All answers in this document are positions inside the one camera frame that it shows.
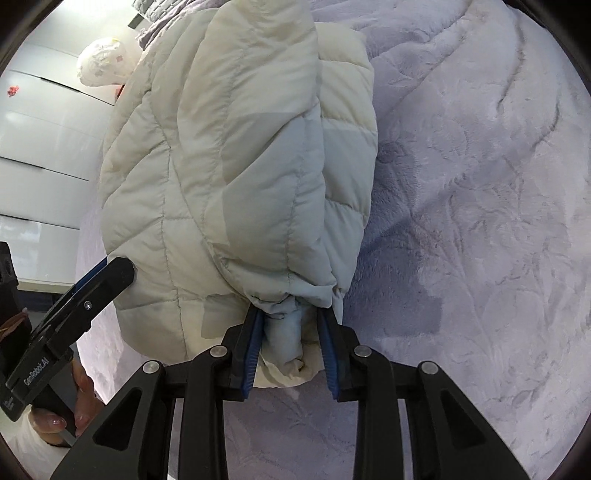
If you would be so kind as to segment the person's white sleeve forearm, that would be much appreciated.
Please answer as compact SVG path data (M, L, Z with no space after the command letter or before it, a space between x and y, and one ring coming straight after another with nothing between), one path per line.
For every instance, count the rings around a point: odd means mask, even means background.
M33 479L49 479L69 452L69 448L53 447L43 441L25 416L12 422L1 415L1 434Z

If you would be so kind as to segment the person's left hand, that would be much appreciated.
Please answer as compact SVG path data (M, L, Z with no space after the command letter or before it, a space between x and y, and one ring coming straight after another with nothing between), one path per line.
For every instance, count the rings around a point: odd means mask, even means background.
M65 442L75 441L78 387L72 372L72 345L96 314L54 313L33 327L22 309L1 312L1 408L17 421L26 407L62 418Z

